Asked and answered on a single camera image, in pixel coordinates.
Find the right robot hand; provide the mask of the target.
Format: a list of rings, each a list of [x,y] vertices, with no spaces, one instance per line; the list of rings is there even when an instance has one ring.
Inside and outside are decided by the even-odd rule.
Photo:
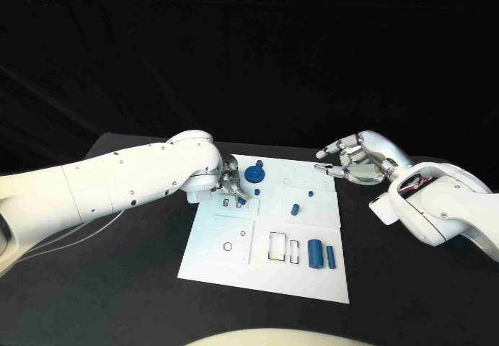
[[[372,130],[361,131],[336,140],[316,153],[323,159],[338,153],[341,165],[316,164],[315,170],[329,177],[346,179],[358,185],[394,181],[416,165],[400,146]]]

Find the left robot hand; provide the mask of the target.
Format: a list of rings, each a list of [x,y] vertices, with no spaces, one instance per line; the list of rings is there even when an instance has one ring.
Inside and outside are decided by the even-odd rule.
[[[218,189],[224,189],[238,200],[248,200],[251,197],[241,187],[241,176],[238,169],[238,161],[232,154],[221,154],[218,163]]]

